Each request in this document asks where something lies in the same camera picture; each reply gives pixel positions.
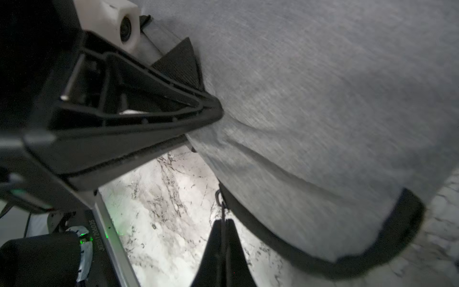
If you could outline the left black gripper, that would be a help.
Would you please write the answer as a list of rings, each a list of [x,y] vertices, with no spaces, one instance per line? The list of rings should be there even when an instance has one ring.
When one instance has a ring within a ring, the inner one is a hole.
[[[91,210],[97,189],[217,122],[189,38],[148,66],[85,31],[74,1],[1,2],[1,199]]]

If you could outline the grey laptop bag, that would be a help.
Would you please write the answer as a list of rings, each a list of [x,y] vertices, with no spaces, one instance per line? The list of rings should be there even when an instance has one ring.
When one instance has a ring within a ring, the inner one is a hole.
[[[188,138],[234,215],[297,268],[352,279],[415,238],[459,166],[457,1],[140,1],[224,109]]]

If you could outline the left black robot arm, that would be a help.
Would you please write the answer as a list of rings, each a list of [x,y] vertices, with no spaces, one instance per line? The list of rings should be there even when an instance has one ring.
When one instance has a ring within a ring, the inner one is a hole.
[[[2,1],[1,198],[57,224],[1,246],[1,285],[136,285],[98,189],[222,115],[189,38],[149,65],[73,1]]]

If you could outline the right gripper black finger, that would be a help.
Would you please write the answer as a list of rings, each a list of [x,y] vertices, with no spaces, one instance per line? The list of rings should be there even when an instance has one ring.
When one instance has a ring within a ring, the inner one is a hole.
[[[216,220],[193,287],[255,287],[233,220]]]

